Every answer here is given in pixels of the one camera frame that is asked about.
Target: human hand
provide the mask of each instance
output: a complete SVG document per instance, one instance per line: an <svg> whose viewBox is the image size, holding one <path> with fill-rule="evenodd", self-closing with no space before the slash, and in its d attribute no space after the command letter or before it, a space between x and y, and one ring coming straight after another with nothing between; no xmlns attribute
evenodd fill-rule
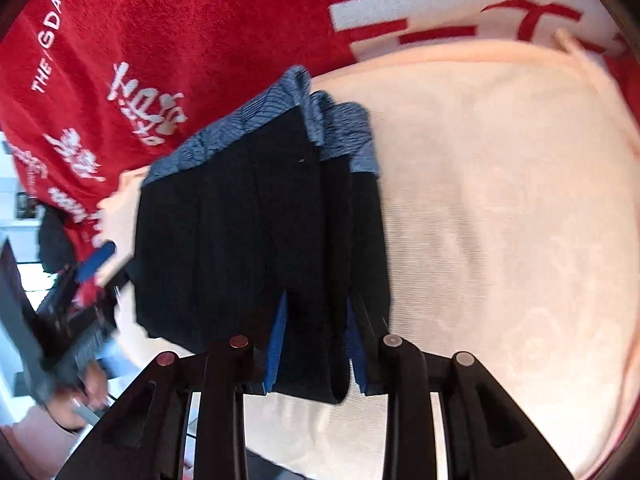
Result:
<svg viewBox="0 0 640 480"><path fill-rule="evenodd" d="M84 419L74 413L74 399L92 410L102 408L106 403L109 383L107 375L97 362L93 361L88 365L83 382L86 395L77 389L64 388L54 393L45 403L49 416L65 430L77 431L86 425Z"/></svg>

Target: folded garment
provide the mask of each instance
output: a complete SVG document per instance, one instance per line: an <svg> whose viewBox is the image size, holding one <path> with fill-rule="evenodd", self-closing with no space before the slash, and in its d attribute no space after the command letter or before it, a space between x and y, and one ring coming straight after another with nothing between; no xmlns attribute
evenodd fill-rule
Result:
<svg viewBox="0 0 640 480"><path fill-rule="evenodd" d="M348 298L388 325L386 253L367 113L309 86L290 69L151 166L132 277L149 335L193 352L247 335L275 391L340 402Z"/></svg>

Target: finger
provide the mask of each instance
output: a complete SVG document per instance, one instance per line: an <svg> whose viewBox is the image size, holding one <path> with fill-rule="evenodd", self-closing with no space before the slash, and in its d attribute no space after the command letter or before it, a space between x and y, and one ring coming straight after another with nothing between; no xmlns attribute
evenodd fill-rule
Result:
<svg viewBox="0 0 640 480"><path fill-rule="evenodd" d="M84 374L84 389L89 397L91 408L101 408L105 405L109 383L107 375L95 361L89 364Z"/></svg>

